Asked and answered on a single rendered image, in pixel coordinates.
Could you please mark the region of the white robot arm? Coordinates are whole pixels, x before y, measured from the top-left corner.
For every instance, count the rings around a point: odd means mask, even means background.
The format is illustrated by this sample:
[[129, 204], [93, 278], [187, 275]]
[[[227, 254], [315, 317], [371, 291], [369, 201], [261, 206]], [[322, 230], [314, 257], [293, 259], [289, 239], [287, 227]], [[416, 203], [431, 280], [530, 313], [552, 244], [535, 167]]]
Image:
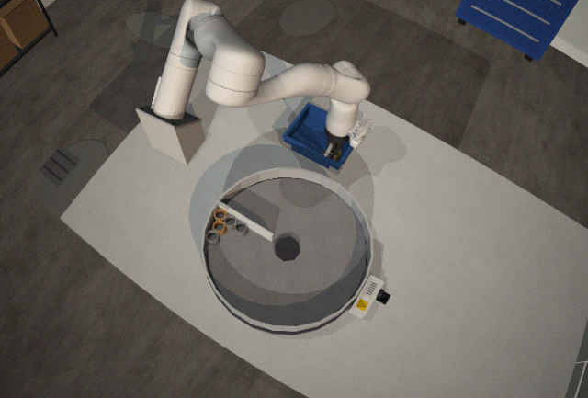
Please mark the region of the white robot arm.
[[[188, 31], [194, 32], [196, 44]], [[299, 63], [261, 81], [264, 54], [240, 35], [218, 4], [207, 0], [186, 0], [182, 6], [154, 92], [151, 109], [155, 114], [167, 119], [184, 117], [202, 56], [212, 61], [206, 95], [219, 105], [243, 108], [290, 97], [329, 97], [325, 125], [331, 134], [348, 135], [350, 145], [357, 148], [371, 128], [370, 119], [356, 120], [370, 84], [351, 62]]]

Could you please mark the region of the blue crate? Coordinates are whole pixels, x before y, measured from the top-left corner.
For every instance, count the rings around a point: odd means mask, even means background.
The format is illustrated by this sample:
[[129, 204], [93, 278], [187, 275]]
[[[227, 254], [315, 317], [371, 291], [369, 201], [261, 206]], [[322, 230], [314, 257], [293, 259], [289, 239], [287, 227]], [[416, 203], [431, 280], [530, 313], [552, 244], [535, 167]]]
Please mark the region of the blue crate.
[[322, 151], [327, 150], [328, 143], [328, 138], [324, 131], [326, 115], [327, 111], [308, 102], [282, 135], [284, 139], [282, 145], [338, 175], [343, 168], [343, 163], [354, 147], [350, 145], [349, 141], [344, 142], [340, 149], [341, 156], [338, 161], [322, 155]]

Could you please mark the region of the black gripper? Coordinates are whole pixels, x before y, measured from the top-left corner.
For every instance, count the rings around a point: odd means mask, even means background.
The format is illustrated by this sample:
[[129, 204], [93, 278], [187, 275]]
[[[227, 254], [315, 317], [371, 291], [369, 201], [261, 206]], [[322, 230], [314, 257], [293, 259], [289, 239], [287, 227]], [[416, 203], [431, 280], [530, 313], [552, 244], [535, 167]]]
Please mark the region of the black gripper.
[[[333, 134], [331, 134], [325, 125], [324, 128], [325, 134], [327, 136], [327, 150], [322, 151], [322, 155], [326, 156], [329, 159], [335, 160], [336, 155], [339, 154], [340, 152], [340, 146], [342, 148], [342, 145], [344, 144], [344, 142], [347, 142], [349, 140], [349, 136], [345, 136], [345, 137], [339, 137], [339, 136], [335, 136]], [[339, 151], [339, 152], [338, 152]]]

